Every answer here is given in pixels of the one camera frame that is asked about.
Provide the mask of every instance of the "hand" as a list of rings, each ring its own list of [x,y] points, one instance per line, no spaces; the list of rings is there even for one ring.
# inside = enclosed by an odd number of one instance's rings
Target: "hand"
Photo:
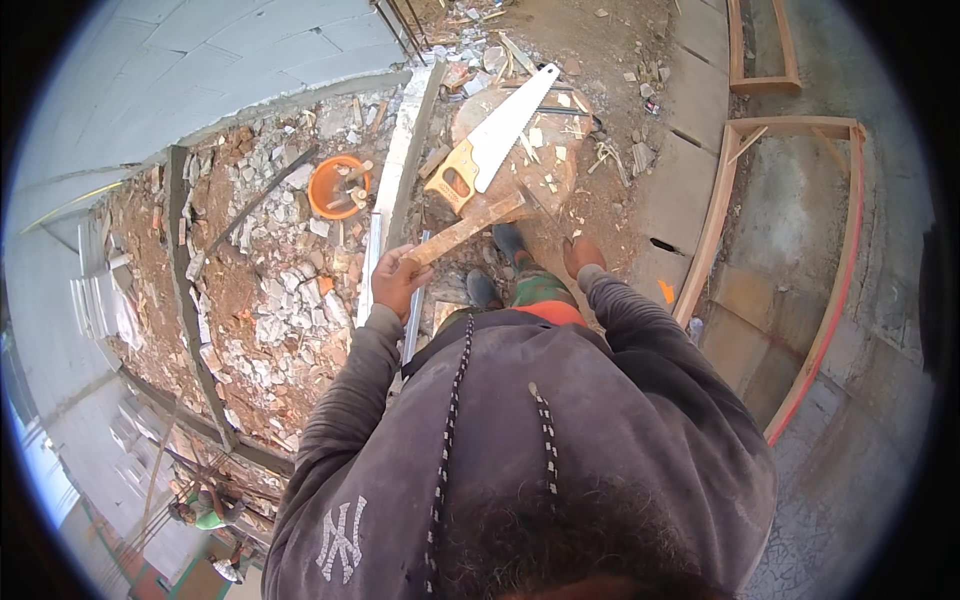
[[[566,274],[576,279],[580,270],[589,264],[600,265],[607,270],[607,260],[597,248],[596,242],[583,235],[573,238],[573,243],[564,240],[564,266]]]
[[[406,244],[387,252],[371,275],[373,301],[390,307],[403,324],[410,318],[410,298],[433,276],[432,268],[423,269],[412,258],[400,258],[413,248],[413,244]]]

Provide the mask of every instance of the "saw blade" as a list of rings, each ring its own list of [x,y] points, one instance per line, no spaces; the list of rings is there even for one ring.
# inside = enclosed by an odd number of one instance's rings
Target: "saw blade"
[[[473,185],[478,192],[487,191],[503,159],[559,75],[560,69],[556,64],[551,62],[544,66],[467,136],[473,145],[471,157],[477,165],[478,173]]]

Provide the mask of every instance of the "dark gray hoodie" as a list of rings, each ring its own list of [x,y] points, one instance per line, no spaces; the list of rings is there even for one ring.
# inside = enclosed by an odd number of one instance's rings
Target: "dark gray hoodie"
[[[476,317],[446,510],[455,514],[482,491],[543,480],[533,382],[552,413],[560,484],[597,477],[643,484],[702,573],[743,589],[773,521],[769,447],[669,314],[596,265],[582,269],[578,283],[606,342],[585,327],[519,311]],[[386,412],[403,328],[376,304],[356,329],[347,364],[304,427],[264,598],[421,597],[465,326],[422,351],[422,366]]]

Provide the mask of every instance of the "orange bucket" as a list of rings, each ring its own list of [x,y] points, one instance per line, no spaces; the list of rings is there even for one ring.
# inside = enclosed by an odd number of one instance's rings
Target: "orange bucket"
[[[310,176],[310,182],[306,188],[306,195],[313,209],[327,219],[346,219],[355,213],[358,208],[354,203],[341,204],[333,209],[328,209],[327,206],[334,201],[333,190],[344,177],[337,173],[336,167],[347,166],[356,169],[362,165],[359,158],[350,155],[334,156],[321,162]],[[363,174],[363,188],[370,192],[370,171]]]

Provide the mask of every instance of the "ny logo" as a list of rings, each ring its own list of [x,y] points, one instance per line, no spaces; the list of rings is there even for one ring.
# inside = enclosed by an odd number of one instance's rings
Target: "ny logo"
[[[324,579],[330,581],[330,572],[333,569],[333,560],[340,555],[340,564],[344,568],[344,583],[350,580],[353,569],[360,565],[360,559],[363,554],[360,553],[360,516],[363,514],[363,507],[367,506],[367,498],[357,496],[357,508],[353,512],[353,542],[347,539],[347,512],[350,510],[350,503],[345,502],[340,505],[340,514],[337,517],[337,527],[333,528],[333,516],[331,511],[326,512],[324,516],[324,546],[320,549],[320,556],[317,557],[317,566],[321,569]],[[350,558],[353,558],[353,566],[350,566]]]

